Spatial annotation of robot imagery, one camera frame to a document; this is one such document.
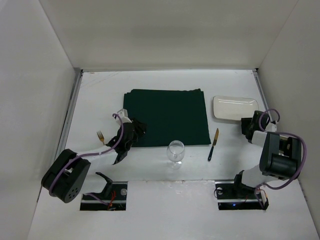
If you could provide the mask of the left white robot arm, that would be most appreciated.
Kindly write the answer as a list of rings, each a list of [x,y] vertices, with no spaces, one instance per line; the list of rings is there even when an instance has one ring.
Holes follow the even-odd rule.
[[[74,152],[68,148],[59,154],[41,180],[41,186],[50,196],[69,203],[81,194],[101,202],[110,194],[113,181],[98,168],[119,164],[147,131],[145,123],[127,117],[123,111],[112,116],[119,130],[107,144],[88,152]]]

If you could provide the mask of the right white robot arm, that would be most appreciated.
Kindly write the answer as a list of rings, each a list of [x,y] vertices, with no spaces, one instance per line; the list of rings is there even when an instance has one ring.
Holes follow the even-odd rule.
[[[235,176],[232,192],[238,198],[257,193],[261,186],[280,190],[300,175],[306,144],[297,135],[277,132],[280,119],[274,108],[256,110],[253,117],[241,119],[241,133],[250,144],[262,147],[262,152],[258,165]]]

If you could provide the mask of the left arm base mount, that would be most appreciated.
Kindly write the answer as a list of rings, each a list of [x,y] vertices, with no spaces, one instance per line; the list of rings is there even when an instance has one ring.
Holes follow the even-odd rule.
[[[83,194],[80,211],[125,211],[127,207],[128,182],[114,182],[110,193],[102,196],[98,193]]]

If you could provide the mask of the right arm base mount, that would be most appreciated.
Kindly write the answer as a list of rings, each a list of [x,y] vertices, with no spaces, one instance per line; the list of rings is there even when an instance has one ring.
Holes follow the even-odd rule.
[[[269,207],[269,198],[263,189],[236,188],[233,180],[214,183],[213,195],[220,211],[261,210]]]

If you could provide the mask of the dark green cloth placemat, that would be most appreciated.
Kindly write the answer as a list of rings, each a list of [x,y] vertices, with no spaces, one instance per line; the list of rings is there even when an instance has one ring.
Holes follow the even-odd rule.
[[[205,96],[199,88],[133,89],[124,94],[123,108],[130,119],[146,124],[136,148],[166,147],[175,140],[186,146],[211,144]]]

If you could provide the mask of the white rectangular plate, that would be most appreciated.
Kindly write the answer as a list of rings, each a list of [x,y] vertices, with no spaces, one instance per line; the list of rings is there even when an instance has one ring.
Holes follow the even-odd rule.
[[[216,95],[213,97],[213,116],[219,120],[241,121],[259,110],[253,98]]]

